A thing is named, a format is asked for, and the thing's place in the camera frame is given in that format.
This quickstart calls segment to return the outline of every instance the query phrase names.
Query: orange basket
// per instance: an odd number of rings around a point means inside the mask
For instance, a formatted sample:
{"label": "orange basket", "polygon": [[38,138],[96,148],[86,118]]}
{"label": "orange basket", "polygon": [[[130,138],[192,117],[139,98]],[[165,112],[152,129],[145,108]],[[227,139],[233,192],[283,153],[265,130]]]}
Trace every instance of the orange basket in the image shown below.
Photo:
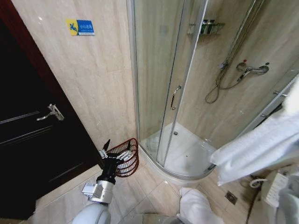
{"label": "orange basket", "polygon": [[137,170],[139,165],[138,142],[136,139],[129,139],[128,141],[125,141],[120,145],[107,151],[107,153],[121,154],[126,150],[130,150],[133,155],[129,160],[117,166],[116,176],[118,177],[131,176]]}

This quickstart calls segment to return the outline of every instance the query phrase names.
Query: white towel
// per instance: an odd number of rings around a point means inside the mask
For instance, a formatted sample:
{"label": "white towel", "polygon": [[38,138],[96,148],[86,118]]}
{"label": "white towel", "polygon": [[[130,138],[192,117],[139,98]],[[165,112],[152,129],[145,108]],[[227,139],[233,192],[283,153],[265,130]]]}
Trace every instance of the white towel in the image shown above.
{"label": "white towel", "polygon": [[299,78],[283,108],[260,126],[212,154],[219,185],[261,170],[286,155],[299,141]]}

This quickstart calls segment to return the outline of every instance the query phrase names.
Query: door handle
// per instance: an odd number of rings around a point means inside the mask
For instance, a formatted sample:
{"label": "door handle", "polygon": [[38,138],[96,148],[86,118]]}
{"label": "door handle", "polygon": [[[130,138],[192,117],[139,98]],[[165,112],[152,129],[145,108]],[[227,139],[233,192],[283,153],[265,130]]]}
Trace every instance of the door handle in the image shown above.
{"label": "door handle", "polygon": [[173,106],[174,99],[176,98],[177,91],[180,90],[181,88],[182,88],[182,86],[179,85],[179,86],[174,90],[174,92],[173,92],[172,100],[171,100],[171,105],[170,105],[170,108],[171,108],[171,110],[173,110],[173,111],[176,109],[176,107]]}
{"label": "door handle", "polygon": [[48,113],[47,115],[41,117],[41,118],[37,118],[36,120],[45,120],[46,118],[48,118],[50,115],[55,115],[56,118],[58,120],[64,120],[64,116],[62,115],[62,113],[58,110],[58,108],[56,107],[56,105],[52,105],[50,104],[48,106],[48,109],[50,110],[50,113]]}
{"label": "door handle", "polygon": [[261,117],[268,118],[270,115],[262,114]]}
{"label": "door handle", "polygon": [[[278,94],[280,94],[280,92],[278,92],[278,91],[274,91],[273,94],[278,95]],[[281,97],[287,97],[288,94],[281,94],[280,96],[281,96]]]}

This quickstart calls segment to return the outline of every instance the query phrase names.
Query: towel on floor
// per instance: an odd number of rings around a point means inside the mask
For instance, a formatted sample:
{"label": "towel on floor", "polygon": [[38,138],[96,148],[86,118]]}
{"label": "towel on floor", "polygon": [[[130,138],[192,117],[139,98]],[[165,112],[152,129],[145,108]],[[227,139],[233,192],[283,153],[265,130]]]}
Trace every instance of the towel on floor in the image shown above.
{"label": "towel on floor", "polygon": [[187,222],[184,219],[192,224],[224,224],[223,220],[212,212],[204,194],[192,188],[181,188],[179,192],[182,198],[178,218],[182,218],[185,224]]}
{"label": "towel on floor", "polygon": [[283,108],[251,132],[224,145],[212,154],[219,185],[268,167],[288,154],[299,142],[299,78]]}

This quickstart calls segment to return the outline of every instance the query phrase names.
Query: shower mixer valve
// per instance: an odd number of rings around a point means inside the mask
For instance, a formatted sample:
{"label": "shower mixer valve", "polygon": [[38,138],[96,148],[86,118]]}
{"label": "shower mixer valve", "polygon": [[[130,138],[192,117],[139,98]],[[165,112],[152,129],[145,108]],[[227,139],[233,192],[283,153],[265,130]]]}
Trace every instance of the shower mixer valve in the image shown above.
{"label": "shower mixer valve", "polygon": [[243,74],[237,79],[237,82],[240,82],[244,79],[249,73],[254,73],[258,75],[263,75],[269,71],[269,67],[267,65],[262,65],[258,68],[254,68],[252,66],[247,66],[245,62],[238,63],[237,70],[242,71]]}

